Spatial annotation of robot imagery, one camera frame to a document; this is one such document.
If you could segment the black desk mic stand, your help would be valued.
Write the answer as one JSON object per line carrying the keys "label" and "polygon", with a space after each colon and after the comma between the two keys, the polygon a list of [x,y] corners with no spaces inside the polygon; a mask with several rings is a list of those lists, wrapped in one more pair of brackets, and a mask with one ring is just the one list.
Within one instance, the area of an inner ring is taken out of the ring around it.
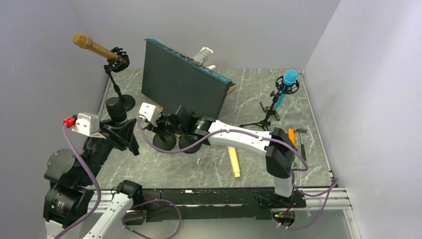
{"label": "black desk mic stand", "polygon": [[177,141],[173,133],[156,132],[152,142],[157,148],[170,151],[175,147]]}

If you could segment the black desk stand with clip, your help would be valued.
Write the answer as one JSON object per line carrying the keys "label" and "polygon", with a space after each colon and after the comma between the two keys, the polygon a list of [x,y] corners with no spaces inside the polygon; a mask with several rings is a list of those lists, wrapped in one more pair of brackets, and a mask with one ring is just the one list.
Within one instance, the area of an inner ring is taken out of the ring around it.
{"label": "black desk stand with clip", "polygon": [[[192,136],[192,135],[182,135],[179,137],[178,146],[180,149],[184,149],[187,147],[190,147],[192,144],[196,143],[200,138],[198,136]],[[193,146],[187,150],[184,151],[186,154],[193,154],[200,150],[201,143],[197,144],[196,146]]]}

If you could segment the black microphone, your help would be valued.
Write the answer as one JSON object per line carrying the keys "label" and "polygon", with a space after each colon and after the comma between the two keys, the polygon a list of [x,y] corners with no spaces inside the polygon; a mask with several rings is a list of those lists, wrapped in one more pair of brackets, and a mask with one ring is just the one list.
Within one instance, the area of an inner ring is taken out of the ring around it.
{"label": "black microphone", "polygon": [[112,97],[105,102],[106,110],[109,117],[115,123],[123,123],[127,121],[127,112],[123,102],[118,97]]}

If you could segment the cream beige microphone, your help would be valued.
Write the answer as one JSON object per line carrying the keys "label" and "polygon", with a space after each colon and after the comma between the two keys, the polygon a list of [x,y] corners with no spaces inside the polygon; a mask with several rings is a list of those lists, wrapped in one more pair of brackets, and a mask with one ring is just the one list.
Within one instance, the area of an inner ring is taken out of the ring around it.
{"label": "cream beige microphone", "polygon": [[228,146],[227,150],[228,150],[228,153],[229,153],[229,158],[230,158],[231,167],[232,167],[234,177],[239,178],[239,177],[241,177],[241,172],[240,172],[240,166],[239,166],[239,161],[238,161],[236,149],[234,147]]}

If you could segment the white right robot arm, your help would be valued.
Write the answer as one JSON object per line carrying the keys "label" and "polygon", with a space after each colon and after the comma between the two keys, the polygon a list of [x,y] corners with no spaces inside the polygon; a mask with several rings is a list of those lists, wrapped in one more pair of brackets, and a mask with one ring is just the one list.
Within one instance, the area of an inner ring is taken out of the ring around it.
{"label": "white right robot arm", "polygon": [[285,207],[293,201],[293,164],[296,150],[280,128],[253,131],[208,118],[196,118],[182,106],[160,109],[146,106],[139,111],[155,133],[153,145],[172,153],[176,143],[187,154],[197,152],[203,144],[229,146],[250,151],[265,159],[267,172],[274,177],[274,200]]}

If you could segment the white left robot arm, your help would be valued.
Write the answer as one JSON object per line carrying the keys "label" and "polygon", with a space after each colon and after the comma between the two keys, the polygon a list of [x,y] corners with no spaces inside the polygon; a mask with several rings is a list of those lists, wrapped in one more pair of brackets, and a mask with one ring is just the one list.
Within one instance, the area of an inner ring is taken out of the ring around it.
{"label": "white left robot arm", "polygon": [[117,149],[139,155],[135,125],[135,119],[123,117],[98,122],[79,116],[64,119],[62,130],[69,148],[50,156],[44,174],[50,183],[43,208],[49,239],[80,237],[83,222],[101,203],[96,176],[110,153]]}

